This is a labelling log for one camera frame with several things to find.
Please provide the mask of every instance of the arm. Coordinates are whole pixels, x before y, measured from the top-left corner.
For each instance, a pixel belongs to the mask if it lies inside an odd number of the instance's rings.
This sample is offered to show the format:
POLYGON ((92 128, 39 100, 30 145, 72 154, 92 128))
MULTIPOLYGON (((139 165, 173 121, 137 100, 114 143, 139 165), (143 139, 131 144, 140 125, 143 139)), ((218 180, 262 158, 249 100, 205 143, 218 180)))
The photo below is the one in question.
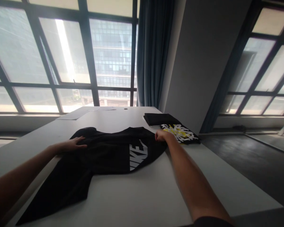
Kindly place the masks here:
POLYGON ((166 141, 171 154, 175 175, 192 219, 203 216, 223 219, 232 223, 230 216, 215 195, 197 164, 188 156, 174 135, 163 130, 156 132, 157 141, 166 141))
POLYGON ((53 157, 62 151, 87 147, 87 145, 76 145, 83 139, 84 137, 79 137, 51 145, 35 157, 0 177, 0 220, 53 157))

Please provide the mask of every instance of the window frame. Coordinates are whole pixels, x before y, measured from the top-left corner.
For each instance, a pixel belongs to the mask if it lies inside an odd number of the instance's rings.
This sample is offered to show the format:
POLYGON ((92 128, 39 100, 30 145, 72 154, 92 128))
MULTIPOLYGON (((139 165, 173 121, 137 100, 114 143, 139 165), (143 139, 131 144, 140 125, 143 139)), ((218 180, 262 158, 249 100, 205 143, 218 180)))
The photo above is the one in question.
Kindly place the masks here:
POLYGON ((13 9, 23 9, 27 15, 30 27, 32 29, 35 42, 37 44, 41 60, 49 80, 49 84, 29 84, 29 83, 14 83, 10 82, 8 76, 6 75, 1 63, 0 63, 0 86, 3 86, 8 95, 10 96, 13 104, 15 105, 17 112, 0 112, 0 114, 57 114, 57 113, 37 113, 37 112, 25 112, 16 92, 13 87, 31 87, 31 88, 50 88, 53 92, 59 114, 67 114, 63 112, 60 99, 57 94, 58 88, 63 89, 85 89, 92 91, 92 98, 94 106, 100 106, 98 90, 113 90, 113 91, 129 91, 130 92, 130 106, 133 106, 133 96, 134 92, 137 91, 137 88, 134 88, 134 72, 135 72, 135 56, 136 56, 136 31, 137 31, 137 4, 138 0, 133 0, 133 13, 132 17, 110 15, 103 13, 89 12, 87 8, 86 0, 78 0, 79 10, 75 9, 64 9, 43 5, 30 4, 28 0, 22 0, 21 2, 10 1, 10 0, 0 0, 1 7, 8 7, 13 9), (61 19, 75 21, 79 23, 84 52, 87 62, 87 68, 90 76, 90 84, 87 83, 70 83, 62 82, 54 58, 50 51, 49 45, 47 43, 44 31, 42 29, 39 18, 48 18, 48 19, 61 19), (107 20, 115 22, 125 22, 131 23, 132 25, 132 47, 131 47, 131 81, 130 87, 107 87, 107 86, 98 86, 96 78, 96 69, 94 54, 92 48, 92 36, 90 30, 89 19, 98 19, 98 20, 107 20), (50 65, 47 61, 46 54, 48 56, 49 62, 53 68, 55 76, 57 78, 58 84, 55 84, 54 77, 50 72, 50 65))
POLYGON ((284 11, 284 4, 278 4, 278 3, 273 3, 273 2, 266 2, 266 1, 258 1, 255 4, 252 4, 251 7, 253 9, 250 11, 250 13, 247 15, 246 20, 244 22, 245 26, 242 28, 242 37, 239 43, 235 44, 234 51, 231 54, 231 57, 228 61, 228 68, 225 69, 224 73, 235 73, 235 70, 238 66, 239 60, 241 58, 241 55, 243 53, 244 47, 248 41, 249 38, 260 38, 260 39, 266 39, 266 40, 273 40, 275 41, 274 46, 272 47, 270 53, 266 57, 263 65, 261 66, 259 72, 257 73, 256 77, 254 78, 251 86, 249 87, 247 92, 236 92, 236 91, 228 91, 226 95, 244 95, 244 98, 237 109, 235 114, 219 114, 219 116, 284 116, 284 112, 281 115, 268 115, 264 114, 269 105, 272 103, 275 97, 284 97, 284 94, 278 94, 281 88, 284 85, 284 75, 281 77, 279 80, 278 84, 276 85, 274 91, 256 91, 256 87, 261 81, 262 77, 264 76, 266 70, 270 66, 271 62, 273 61, 274 57, 278 53, 279 49, 281 48, 282 45, 284 45, 284 28, 280 35, 268 35, 268 34, 262 34, 262 33, 255 33, 252 32, 258 17, 262 11, 263 8, 269 8, 269 9, 276 9, 280 11, 284 11), (251 96, 271 96, 271 100, 267 103, 266 107, 263 109, 261 114, 241 114, 243 111, 244 107, 246 106, 249 98, 251 96))

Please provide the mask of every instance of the large window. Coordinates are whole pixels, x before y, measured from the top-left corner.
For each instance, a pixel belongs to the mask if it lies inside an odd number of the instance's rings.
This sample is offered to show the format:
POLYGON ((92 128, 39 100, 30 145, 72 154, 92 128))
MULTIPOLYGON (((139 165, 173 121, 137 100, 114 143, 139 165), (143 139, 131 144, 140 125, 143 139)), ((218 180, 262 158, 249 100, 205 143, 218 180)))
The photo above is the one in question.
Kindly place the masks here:
POLYGON ((138 3, 0 0, 0 113, 136 106, 138 3))
POLYGON ((220 114, 284 116, 284 6, 263 1, 220 114))

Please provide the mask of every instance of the black t-shirt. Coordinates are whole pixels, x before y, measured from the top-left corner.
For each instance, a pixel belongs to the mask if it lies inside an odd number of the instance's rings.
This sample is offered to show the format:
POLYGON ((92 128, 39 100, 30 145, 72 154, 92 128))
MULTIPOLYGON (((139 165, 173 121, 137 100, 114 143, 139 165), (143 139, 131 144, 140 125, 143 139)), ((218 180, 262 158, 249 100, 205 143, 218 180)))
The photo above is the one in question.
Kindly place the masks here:
POLYGON ((215 217, 200 217, 193 223, 194 227, 234 227, 227 221, 215 217))
POLYGON ((165 142, 157 142, 155 134, 143 127, 117 133, 84 128, 71 139, 80 136, 85 139, 78 145, 86 144, 87 148, 63 155, 16 225, 85 200, 93 175, 134 172, 152 163, 167 148, 165 142))

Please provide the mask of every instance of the table surface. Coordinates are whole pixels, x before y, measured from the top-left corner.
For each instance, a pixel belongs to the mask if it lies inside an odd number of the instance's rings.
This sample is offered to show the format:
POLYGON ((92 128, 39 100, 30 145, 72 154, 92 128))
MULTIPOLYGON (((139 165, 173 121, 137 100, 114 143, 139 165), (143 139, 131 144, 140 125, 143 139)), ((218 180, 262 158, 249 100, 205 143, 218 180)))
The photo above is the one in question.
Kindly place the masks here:
MULTIPOLYGON (((95 127, 119 132, 144 127, 144 113, 161 113, 154 107, 117 107, 88 112, 77 120, 53 122, 0 148, 0 176, 38 154, 47 146, 69 139, 77 130, 95 127)), ((195 160, 230 216, 283 207, 202 144, 183 146, 195 160)), ((38 188, 58 162, 54 158, 11 209, 6 226, 14 226, 38 188)), ((192 219, 177 186, 170 159, 163 153, 152 164, 127 175, 94 176, 88 198, 51 216, 23 226, 183 226, 192 219)))

